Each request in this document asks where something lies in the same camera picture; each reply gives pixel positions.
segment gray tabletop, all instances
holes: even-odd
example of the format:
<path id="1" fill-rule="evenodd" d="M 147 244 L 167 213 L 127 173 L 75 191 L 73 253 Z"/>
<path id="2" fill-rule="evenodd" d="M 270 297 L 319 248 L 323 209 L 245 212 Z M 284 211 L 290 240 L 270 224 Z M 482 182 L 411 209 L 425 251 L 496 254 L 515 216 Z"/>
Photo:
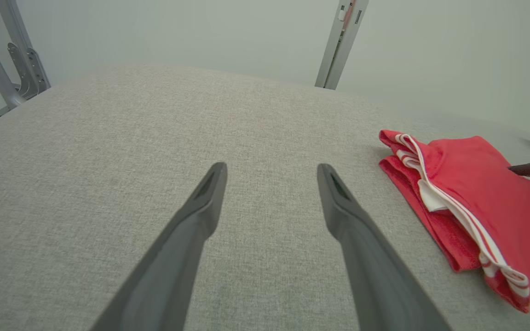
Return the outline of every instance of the gray tabletop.
<path id="1" fill-rule="evenodd" d="M 48 90 L 0 118 L 0 330 L 88 329 L 216 161 L 229 181 L 186 329 L 358 328 L 318 196 L 330 163 L 455 330 L 530 330 L 481 271 L 450 269 L 377 167 L 381 129 L 530 162 L 526 131 L 256 77 L 141 65 Z"/>

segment red fabric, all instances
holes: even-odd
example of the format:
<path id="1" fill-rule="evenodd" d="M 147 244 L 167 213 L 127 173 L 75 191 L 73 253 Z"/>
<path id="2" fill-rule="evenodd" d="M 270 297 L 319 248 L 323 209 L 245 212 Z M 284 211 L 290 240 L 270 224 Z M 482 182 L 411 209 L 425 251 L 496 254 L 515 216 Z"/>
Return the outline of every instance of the red fabric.
<path id="1" fill-rule="evenodd" d="M 498 248 L 503 260 L 506 261 L 504 264 L 506 276 L 501 269 L 496 267 L 492 277 L 484 275 L 486 283 L 515 308 L 528 312 L 530 305 L 530 180 L 508 170 L 507 167 L 510 164 L 507 160 L 483 138 L 443 139 L 426 145 L 411 137 L 398 136 L 399 134 L 399 132 L 383 130 L 380 132 L 380 140 L 391 147 L 394 154 L 398 150 L 418 153 L 420 162 L 424 164 L 426 178 L 436 187 L 436 190 L 447 194 L 455 203 L 465 207 L 469 214 L 475 216 L 484 229 L 484 232 L 479 232 L 477 240 L 484 243 L 487 241 L 487 235 L 490 235 L 494 241 L 493 245 L 485 245 L 486 251 L 482 251 L 495 256 L 493 252 Z M 398 167 L 386 166 L 394 163 L 393 159 L 390 162 L 390 158 L 382 160 L 380 166 L 404 196 L 408 196 L 406 199 L 409 203 L 412 200 L 410 195 L 417 197 L 418 203 L 418 188 L 414 189 L 418 185 L 414 185 L 413 182 L 412 191 L 410 186 L 403 185 L 402 180 L 398 180 L 397 176 L 405 177 L 406 175 L 403 175 Z M 427 218 L 424 210 L 420 213 L 418 207 L 415 208 L 413 205 L 413 208 L 421 220 Z M 434 223 L 429 222 L 429 225 L 434 228 Z M 465 242 L 464 239 L 460 239 L 460 236 L 470 237 L 470 235 L 467 232 L 463 234 L 459 231 L 454 232 L 452 226 L 445 226 L 441 230 L 444 232 L 439 234 L 436 234 L 434 229 L 429 229 L 429 232 L 442 250 L 446 247 L 451 256 L 462 256 L 459 251 L 463 248 L 458 247 L 458 250 L 455 250 L 450 247 L 456 247 L 460 245 L 460 242 Z M 496 257 L 493 259 L 494 262 L 500 263 Z M 490 262 L 483 264 L 485 271 L 489 265 Z M 528 289 L 527 296 L 519 295 L 517 291 L 520 290 L 514 290 L 509 285 L 509 281 L 517 276 L 516 273 L 509 272 L 509 269 L 526 276 L 524 281 L 528 281 L 528 284 L 520 287 Z"/>
<path id="2" fill-rule="evenodd" d="M 416 184 L 421 176 L 416 170 L 405 167 L 400 159 L 393 155 L 381 160 L 379 166 L 404 195 L 455 272 L 482 267 L 478 258 L 480 253 L 478 245 L 455 216 L 450 212 L 447 214 L 429 212 L 425 207 Z"/>

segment cloth fold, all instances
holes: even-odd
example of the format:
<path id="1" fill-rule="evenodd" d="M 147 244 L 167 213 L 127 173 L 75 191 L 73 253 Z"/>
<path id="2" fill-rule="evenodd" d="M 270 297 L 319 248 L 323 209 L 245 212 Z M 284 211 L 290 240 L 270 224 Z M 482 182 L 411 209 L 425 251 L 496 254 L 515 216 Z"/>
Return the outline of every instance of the cloth fold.
<path id="1" fill-rule="evenodd" d="M 509 304 L 530 306 L 530 180 L 481 137 L 423 144 L 382 130 L 394 155 L 380 167 L 403 193 L 455 271 L 484 270 Z"/>

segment folded red cloth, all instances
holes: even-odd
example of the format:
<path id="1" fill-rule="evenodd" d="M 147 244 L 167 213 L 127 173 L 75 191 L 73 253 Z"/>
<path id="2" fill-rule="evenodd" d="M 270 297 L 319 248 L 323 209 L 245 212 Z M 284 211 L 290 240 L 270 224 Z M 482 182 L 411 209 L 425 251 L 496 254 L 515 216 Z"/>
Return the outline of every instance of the folded red cloth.
<path id="1" fill-rule="evenodd" d="M 486 283 L 527 313 L 530 180 L 508 170 L 507 160 L 480 137 L 435 140 L 426 145 L 407 134 L 382 130 L 380 140 L 391 147 L 402 165 L 395 157 L 387 157 L 381 161 L 381 168 L 446 252 L 452 268 L 456 270 L 456 264 L 461 270 L 474 268 L 477 258 Z M 419 176 L 413 177 L 402 169 Z M 426 209 L 419 209 L 420 203 Z M 454 217 L 437 219 L 434 214 Z M 468 243 L 469 239 L 477 250 Z"/>

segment textured gray fabric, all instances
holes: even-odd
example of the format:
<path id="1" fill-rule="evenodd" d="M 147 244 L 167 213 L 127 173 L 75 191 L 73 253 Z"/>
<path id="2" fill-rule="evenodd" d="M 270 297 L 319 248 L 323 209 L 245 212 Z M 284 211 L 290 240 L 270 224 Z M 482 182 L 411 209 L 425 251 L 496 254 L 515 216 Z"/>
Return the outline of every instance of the textured gray fabric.
<path id="1" fill-rule="evenodd" d="M 358 328 L 320 207 L 325 162 L 455 330 L 530 330 L 480 271 L 452 272 L 377 167 L 383 128 L 425 142 L 479 134 L 530 162 L 528 132 L 202 69 L 116 68 L 48 90 L 0 118 L 0 330 L 90 327 L 216 161 L 229 181 L 186 329 Z"/>

